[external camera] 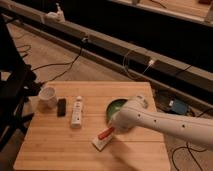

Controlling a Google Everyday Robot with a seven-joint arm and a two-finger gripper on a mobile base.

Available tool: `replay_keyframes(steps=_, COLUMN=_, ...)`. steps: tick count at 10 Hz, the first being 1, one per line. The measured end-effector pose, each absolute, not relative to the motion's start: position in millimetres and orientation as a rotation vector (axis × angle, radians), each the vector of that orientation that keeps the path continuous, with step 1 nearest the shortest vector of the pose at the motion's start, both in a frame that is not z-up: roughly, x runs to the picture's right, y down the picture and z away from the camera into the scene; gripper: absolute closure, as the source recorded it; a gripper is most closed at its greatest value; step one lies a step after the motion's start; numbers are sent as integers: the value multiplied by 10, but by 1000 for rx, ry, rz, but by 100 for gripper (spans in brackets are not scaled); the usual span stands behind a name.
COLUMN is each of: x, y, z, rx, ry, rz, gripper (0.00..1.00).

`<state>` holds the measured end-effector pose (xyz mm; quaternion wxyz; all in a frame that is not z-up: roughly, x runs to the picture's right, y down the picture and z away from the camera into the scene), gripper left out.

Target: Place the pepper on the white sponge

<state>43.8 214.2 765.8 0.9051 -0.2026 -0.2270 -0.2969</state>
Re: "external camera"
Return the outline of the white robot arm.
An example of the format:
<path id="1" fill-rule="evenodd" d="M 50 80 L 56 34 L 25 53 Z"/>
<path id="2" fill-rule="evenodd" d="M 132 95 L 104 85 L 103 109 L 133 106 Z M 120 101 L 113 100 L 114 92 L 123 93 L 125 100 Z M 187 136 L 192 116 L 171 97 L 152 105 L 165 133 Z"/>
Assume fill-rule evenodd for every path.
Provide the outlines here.
<path id="1" fill-rule="evenodd" d="M 115 131 L 144 127 L 213 150 L 213 119 L 152 112 L 147 105 L 143 95 L 130 98 L 111 118 Z"/>

